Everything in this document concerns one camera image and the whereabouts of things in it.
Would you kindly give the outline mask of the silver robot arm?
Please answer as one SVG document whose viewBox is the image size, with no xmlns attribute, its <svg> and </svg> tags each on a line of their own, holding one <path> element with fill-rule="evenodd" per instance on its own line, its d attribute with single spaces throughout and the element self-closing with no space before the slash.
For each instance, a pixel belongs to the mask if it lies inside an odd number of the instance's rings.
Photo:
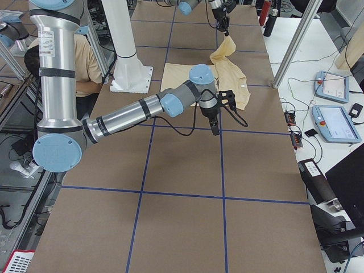
<svg viewBox="0 0 364 273">
<path fill-rule="evenodd" d="M 84 1 L 30 1 L 30 18 L 38 28 L 39 80 L 43 117 L 32 148 L 37 165 L 50 172 L 75 167 L 85 149 L 101 138 L 119 133 L 159 113 L 170 117 L 182 114 L 191 105 L 199 106 L 218 134 L 217 114 L 221 97 L 211 69 L 194 66 L 187 81 L 143 98 L 113 113 L 89 118 L 90 103 L 76 96 L 76 36 L 87 10 Z"/>
<path fill-rule="evenodd" d="M 189 15 L 194 8 L 196 8 L 201 1 L 198 0 L 170 0 L 164 1 L 165 7 L 176 6 L 180 12 L 184 15 Z M 210 5 L 212 9 L 213 16 L 216 21 L 216 25 L 212 26 L 209 21 L 208 15 L 206 15 L 208 24 L 220 32 L 223 32 L 225 36 L 229 36 L 229 25 L 230 14 L 236 7 L 236 1 L 225 1 L 225 0 L 215 0 L 215 1 L 205 1 L 205 8 Z"/>
</svg>

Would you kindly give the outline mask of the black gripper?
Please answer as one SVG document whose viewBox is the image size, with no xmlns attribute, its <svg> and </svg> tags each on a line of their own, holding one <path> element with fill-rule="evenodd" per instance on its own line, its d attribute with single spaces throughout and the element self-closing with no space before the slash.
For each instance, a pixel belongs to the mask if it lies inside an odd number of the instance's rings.
<svg viewBox="0 0 364 273">
<path fill-rule="evenodd" d="M 230 14 L 234 9 L 234 2 L 225 2 L 220 4 L 218 7 L 213 8 L 214 18 L 218 22 L 218 30 L 225 36 L 229 36 L 228 28 L 230 24 L 230 18 L 228 14 Z"/>
<path fill-rule="evenodd" d="M 217 116 L 220 113 L 220 107 L 217 99 L 201 100 L 200 110 L 203 116 L 208 118 L 212 134 L 214 136 L 219 135 L 220 129 Z"/>
</svg>

